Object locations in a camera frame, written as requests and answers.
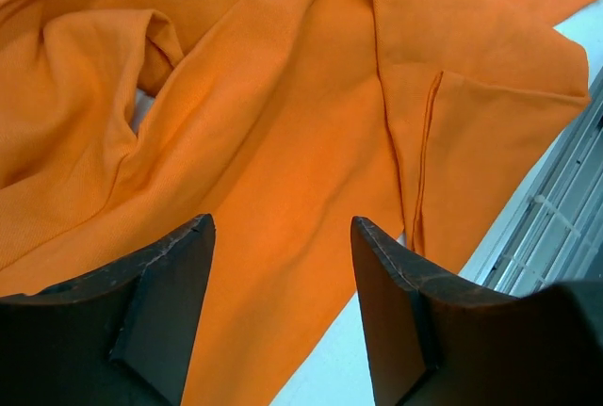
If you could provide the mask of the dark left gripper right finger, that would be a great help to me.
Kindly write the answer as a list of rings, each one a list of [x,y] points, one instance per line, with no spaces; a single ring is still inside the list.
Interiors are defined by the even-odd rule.
[[[379,405],[598,405],[602,285],[523,298],[469,282],[356,217],[351,252]]]

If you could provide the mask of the orange trousers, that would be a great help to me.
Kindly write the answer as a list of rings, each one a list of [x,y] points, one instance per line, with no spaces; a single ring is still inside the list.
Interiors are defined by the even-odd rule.
[[[588,103],[595,0],[1,0],[1,291],[211,214],[187,405],[265,405],[354,292],[350,220],[460,269]]]

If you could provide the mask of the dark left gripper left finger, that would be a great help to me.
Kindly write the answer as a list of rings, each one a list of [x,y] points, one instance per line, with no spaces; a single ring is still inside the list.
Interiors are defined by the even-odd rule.
[[[5,405],[177,405],[216,229],[200,215],[68,281],[1,300]]]

